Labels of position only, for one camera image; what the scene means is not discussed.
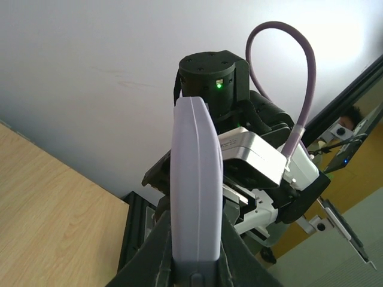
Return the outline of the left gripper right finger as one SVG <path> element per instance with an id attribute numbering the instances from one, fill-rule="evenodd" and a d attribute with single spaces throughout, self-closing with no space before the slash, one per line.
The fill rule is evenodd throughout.
<path id="1" fill-rule="evenodd" d="M 217 286 L 278 287 L 282 284 L 254 257 L 227 217 L 222 219 Z"/>

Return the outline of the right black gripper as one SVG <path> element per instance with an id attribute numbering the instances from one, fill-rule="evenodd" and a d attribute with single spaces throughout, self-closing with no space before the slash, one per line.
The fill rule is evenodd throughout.
<path id="1" fill-rule="evenodd" d="M 295 221 L 328 186 L 301 147 L 281 154 L 290 128 L 279 124 L 257 135 L 237 127 L 218 134 L 212 123 L 176 123 L 172 148 L 144 175 L 143 185 L 171 200 L 178 248 L 216 248 L 226 201 L 238 208 L 235 230 L 259 242 L 268 226 Z"/>

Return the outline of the monitor on arm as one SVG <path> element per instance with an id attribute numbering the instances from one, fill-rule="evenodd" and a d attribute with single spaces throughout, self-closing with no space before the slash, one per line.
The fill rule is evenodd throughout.
<path id="1" fill-rule="evenodd" d="M 322 210 L 325 211 L 327 217 L 321 218 L 316 215 L 308 221 L 306 216 L 302 215 L 296 220 L 296 223 L 301 229 L 304 230 L 306 234 L 314 234 L 315 232 L 327 231 L 330 229 L 337 230 L 338 233 L 352 246 L 363 262 L 377 271 L 378 269 L 370 260 L 364 249 L 363 243 L 334 204 L 329 199 L 323 199 L 322 197 L 319 197 L 317 202 Z"/>

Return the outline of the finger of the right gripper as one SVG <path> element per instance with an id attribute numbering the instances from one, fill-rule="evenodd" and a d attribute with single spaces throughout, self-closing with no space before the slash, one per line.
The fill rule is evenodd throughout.
<path id="1" fill-rule="evenodd" d="M 144 175 L 142 186 L 150 185 L 163 194 L 170 193 L 171 151 L 160 158 Z"/>

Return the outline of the phone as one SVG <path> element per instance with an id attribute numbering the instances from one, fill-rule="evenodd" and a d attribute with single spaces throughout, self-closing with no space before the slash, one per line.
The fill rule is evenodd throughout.
<path id="1" fill-rule="evenodd" d="M 170 204 L 175 286 L 214 286 L 221 245 L 223 159 L 200 97 L 181 97 L 174 108 Z"/>

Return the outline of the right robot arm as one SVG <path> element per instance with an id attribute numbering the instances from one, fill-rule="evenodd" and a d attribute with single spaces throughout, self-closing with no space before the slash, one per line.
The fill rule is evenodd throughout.
<path id="1" fill-rule="evenodd" d="M 330 179 L 302 143 L 285 157 L 286 141 L 299 130 L 287 113 L 250 89 L 249 74 L 248 62 L 227 50 L 189 55 L 179 64 L 174 102 L 203 100 L 220 142 L 222 186 L 241 201 L 235 228 L 270 247 Z"/>

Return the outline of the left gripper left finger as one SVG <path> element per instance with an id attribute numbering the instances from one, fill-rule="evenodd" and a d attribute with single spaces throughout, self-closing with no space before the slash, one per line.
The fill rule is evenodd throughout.
<path id="1" fill-rule="evenodd" d="M 107 286 L 173 286 L 170 212 L 162 214 L 134 257 Z"/>

